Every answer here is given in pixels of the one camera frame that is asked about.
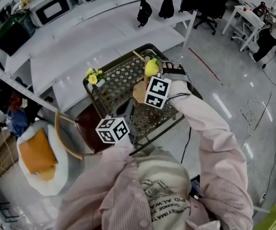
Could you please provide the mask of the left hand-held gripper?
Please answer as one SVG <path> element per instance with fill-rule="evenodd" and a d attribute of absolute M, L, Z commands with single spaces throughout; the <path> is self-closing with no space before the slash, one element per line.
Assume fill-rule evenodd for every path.
<path fill-rule="evenodd" d="M 130 143 L 133 144 L 135 135 L 129 123 L 134 110 L 135 105 L 132 98 L 125 99 L 117 104 L 111 112 L 111 118 L 102 119 L 95 129 L 101 141 L 105 144 L 117 144 L 129 138 Z"/>

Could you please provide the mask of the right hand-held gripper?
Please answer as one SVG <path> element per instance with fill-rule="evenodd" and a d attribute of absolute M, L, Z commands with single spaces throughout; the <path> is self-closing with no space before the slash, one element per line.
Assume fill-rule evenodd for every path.
<path fill-rule="evenodd" d="M 179 92 L 169 97 L 171 83 L 173 81 L 178 81 L 179 79 L 174 80 L 169 78 L 164 78 L 164 79 L 160 78 L 163 74 L 162 62 L 160 60 L 157 60 L 157 65 L 159 67 L 157 76 L 151 76 L 151 77 L 144 76 L 144 82 L 146 84 L 144 104 L 157 109 L 162 109 L 164 105 L 171 99 L 180 97 L 180 96 L 185 96 L 187 95 L 187 93 Z"/>

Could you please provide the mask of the person's right hand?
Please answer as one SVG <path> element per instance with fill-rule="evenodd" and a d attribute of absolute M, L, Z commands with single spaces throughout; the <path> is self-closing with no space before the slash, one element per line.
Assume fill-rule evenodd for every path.
<path fill-rule="evenodd" d="M 162 73 L 163 74 L 181 74 L 181 75 L 186 74 L 184 68 L 178 62 L 162 61 L 161 66 L 162 66 Z"/>

